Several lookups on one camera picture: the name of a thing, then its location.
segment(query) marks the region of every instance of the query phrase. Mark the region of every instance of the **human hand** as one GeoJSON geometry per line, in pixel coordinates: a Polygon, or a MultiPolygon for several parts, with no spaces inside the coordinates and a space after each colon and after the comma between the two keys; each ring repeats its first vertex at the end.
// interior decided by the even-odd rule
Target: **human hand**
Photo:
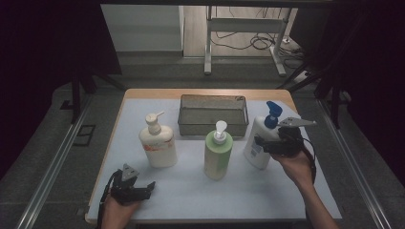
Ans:
{"type": "Polygon", "coordinates": [[[140,207],[140,201],[132,202],[129,205],[119,204],[109,194],[104,202],[104,215],[102,218],[102,229],[124,228],[134,212],[140,207]]]}
{"type": "Polygon", "coordinates": [[[271,155],[283,166],[287,176],[297,185],[298,188],[312,185],[312,173],[310,162],[303,151],[293,157],[271,155]]]}

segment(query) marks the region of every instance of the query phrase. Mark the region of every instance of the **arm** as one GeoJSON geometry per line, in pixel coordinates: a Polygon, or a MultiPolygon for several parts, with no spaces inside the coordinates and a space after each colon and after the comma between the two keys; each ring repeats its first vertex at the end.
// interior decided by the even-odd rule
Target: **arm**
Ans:
{"type": "Polygon", "coordinates": [[[295,157],[271,156],[280,162],[287,176],[297,185],[313,227],[315,229],[339,228],[316,193],[315,187],[312,184],[307,156],[303,152],[300,152],[295,157]]]}
{"type": "Polygon", "coordinates": [[[122,229],[124,228],[132,214],[139,208],[140,201],[129,205],[121,205],[110,195],[105,199],[104,215],[101,229],[122,229]]]}

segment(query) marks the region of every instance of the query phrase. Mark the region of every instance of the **white pump cap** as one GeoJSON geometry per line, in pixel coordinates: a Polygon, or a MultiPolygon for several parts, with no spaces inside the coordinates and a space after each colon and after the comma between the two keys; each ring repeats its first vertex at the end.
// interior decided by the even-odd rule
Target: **white pump cap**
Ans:
{"type": "Polygon", "coordinates": [[[214,141],[215,141],[215,143],[220,144],[220,145],[224,144],[226,141],[225,130],[226,130],[227,124],[226,124],[226,122],[221,120],[221,121],[217,122],[216,127],[217,127],[217,131],[214,133],[214,141]]]}
{"type": "Polygon", "coordinates": [[[148,126],[148,131],[149,131],[149,133],[151,134],[151,135],[158,135],[158,134],[160,134],[160,131],[161,131],[161,127],[160,127],[160,125],[159,125],[159,123],[158,123],[158,116],[159,115],[162,115],[164,112],[160,112],[160,113],[158,113],[158,114],[153,114],[153,113],[151,113],[151,114],[148,114],[146,117],[145,117],[145,121],[146,121],[146,123],[149,125],[148,126]]]}

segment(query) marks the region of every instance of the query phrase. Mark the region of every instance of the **cream pump bottle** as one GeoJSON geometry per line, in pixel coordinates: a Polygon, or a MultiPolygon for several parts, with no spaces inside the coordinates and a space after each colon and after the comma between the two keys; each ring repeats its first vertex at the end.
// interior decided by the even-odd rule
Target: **cream pump bottle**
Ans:
{"type": "Polygon", "coordinates": [[[278,117],[283,109],[272,101],[266,103],[270,109],[267,117],[257,116],[254,118],[252,130],[247,140],[244,155],[246,159],[256,168],[265,169],[270,161],[270,154],[263,151],[263,147],[256,144],[254,136],[258,135],[266,141],[279,141],[278,117]]]}
{"type": "Polygon", "coordinates": [[[226,122],[218,121],[217,130],[210,132],[205,138],[203,170],[208,177],[215,180],[225,176],[232,151],[233,139],[225,131],[226,127],[226,122]]]}
{"type": "Polygon", "coordinates": [[[158,114],[148,114],[145,121],[148,127],[139,132],[139,140],[152,167],[170,167],[177,163],[177,153],[173,130],[168,126],[160,126],[158,114]]]}

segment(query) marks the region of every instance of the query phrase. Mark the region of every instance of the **pump bottle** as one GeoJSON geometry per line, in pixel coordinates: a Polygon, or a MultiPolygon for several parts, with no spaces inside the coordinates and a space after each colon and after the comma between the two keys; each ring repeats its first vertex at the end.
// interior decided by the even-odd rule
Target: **pump bottle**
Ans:
{"type": "Polygon", "coordinates": [[[148,114],[145,121],[148,127],[139,132],[139,139],[152,167],[170,167],[177,163],[177,154],[173,130],[160,126],[159,114],[148,114]]]}
{"type": "Polygon", "coordinates": [[[263,147],[257,145],[254,136],[258,135],[266,141],[279,141],[278,135],[278,117],[283,109],[272,101],[268,101],[269,115],[267,117],[257,116],[254,118],[252,130],[247,140],[244,155],[246,159],[256,168],[265,169],[270,160],[270,154],[263,151],[263,147]]]}
{"type": "Polygon", "coordinates": [[[226,122],[218,121],[215,131],[205,138],[204,167],[205,174],[215,180],[226,174],[230,153],[232,151],[232,136],[225,131],[226,122]]]}

